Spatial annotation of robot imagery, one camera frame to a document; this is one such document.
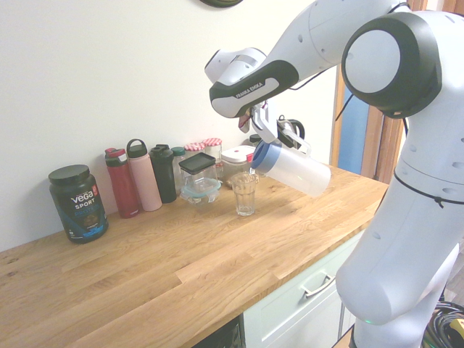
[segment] wooden door frame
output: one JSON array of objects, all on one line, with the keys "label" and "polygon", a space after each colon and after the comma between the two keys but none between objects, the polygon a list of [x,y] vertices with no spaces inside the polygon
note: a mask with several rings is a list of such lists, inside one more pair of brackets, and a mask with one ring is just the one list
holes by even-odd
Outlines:
[{"label": "wooden door frame", "polygon": [[[408,0],[408,3],[413,11],[425,10],[427,8],[427,0]],[[343,115],[338,121],[335,121],[335,119],[344,105],[344,90],[345,83],[339,65],[336,82],[330,160],[331,165],[335,167],[337,167],[339,163]],[[390,182],[393,176],[393,170],[398,161],[402,132],[403,124],[401,120],[393,120],[389,117],[384,117],[382,112],[375,107],[369,107],[361,175],[368,178],[375,178],[384,183]]]},{"label": "wooden door frame", "polygon": [[444,0],[443,11],[464,15],[464,0]]}]

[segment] white cabinet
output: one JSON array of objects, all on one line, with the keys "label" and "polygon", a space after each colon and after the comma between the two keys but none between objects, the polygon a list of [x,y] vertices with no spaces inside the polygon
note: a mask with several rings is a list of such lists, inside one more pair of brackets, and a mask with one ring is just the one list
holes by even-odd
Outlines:
[{"label": "white cabinet", "polygon": [[337,339],[341,300],[335,284],[328,289],[330,294],[313,310],[299,320],[290,320],[293,325],[283,332],[268,348],[330,348]]},{"label": "white cabinet", "polygon": [[345,308],[341,334],[344,335],[355,324],[355,321],[356,317]]},{"label": "white cabinet", "polygon": [[[331,348],[338,339],[341,314],[333,277],[360,237],[361,233],[246,310],[246,348]],[[345,313],[343,334],[352,320]]]}]

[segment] jar with red gingham lid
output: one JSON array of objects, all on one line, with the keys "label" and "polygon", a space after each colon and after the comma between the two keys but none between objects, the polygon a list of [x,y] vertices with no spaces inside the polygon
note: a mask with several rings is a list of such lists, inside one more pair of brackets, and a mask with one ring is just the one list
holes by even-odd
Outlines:
[{"label": "jar with red gingham lid", "polygon": [[223,141],[219,138],[209,138],[203,140],[205,145],[204,152],[216,159],[216,172],[217,178],[223,177],[223,161],[220,158],[220,154],[223,152]]},{"label": "jar with red gingham lid", "polygon": [[203,143],[190,143],[183,147],[186,150],[186,158],[190,158],[195,154],[199,154],[200,152],[204,152],[204,144]]},{"label": "jar with red gingham lid", "polygon": [[223,151],[223,141],[219,138],[209,138],[203,140],[205,146],[204,153],[213,156],[216,159],[216,163],[221,162],[220,154]]}]

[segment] red water bottle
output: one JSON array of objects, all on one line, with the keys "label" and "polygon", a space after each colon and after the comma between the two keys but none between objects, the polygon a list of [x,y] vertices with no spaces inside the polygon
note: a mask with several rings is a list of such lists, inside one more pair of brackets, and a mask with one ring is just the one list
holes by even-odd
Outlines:
[{"label": "red water bottle", "polygon": [[133,218],[138,214],[138,200],[129,170],[128,156],[124,149],[111,148],[104,151],[119,215],[123,219]]}]

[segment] drawer handle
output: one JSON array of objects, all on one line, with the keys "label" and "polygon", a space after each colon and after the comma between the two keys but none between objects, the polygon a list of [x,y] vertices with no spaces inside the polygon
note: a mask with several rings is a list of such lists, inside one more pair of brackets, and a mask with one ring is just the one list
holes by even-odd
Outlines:
[{"label": "drawer handle", "polygon": [[324,278],[324,281],[325,281],[325,283],[322,286],[318,287],[314,291],[310,291],[310,290],[306,289],[306,287],[302,286],[302,289],[304,290],[304,295],[306,296],[306,298],[309,299],[310,297],[313,297],[313,296],[321,293],[325,289],[327,289],[335,281],[335,276],[326,274],[326,277]]}]

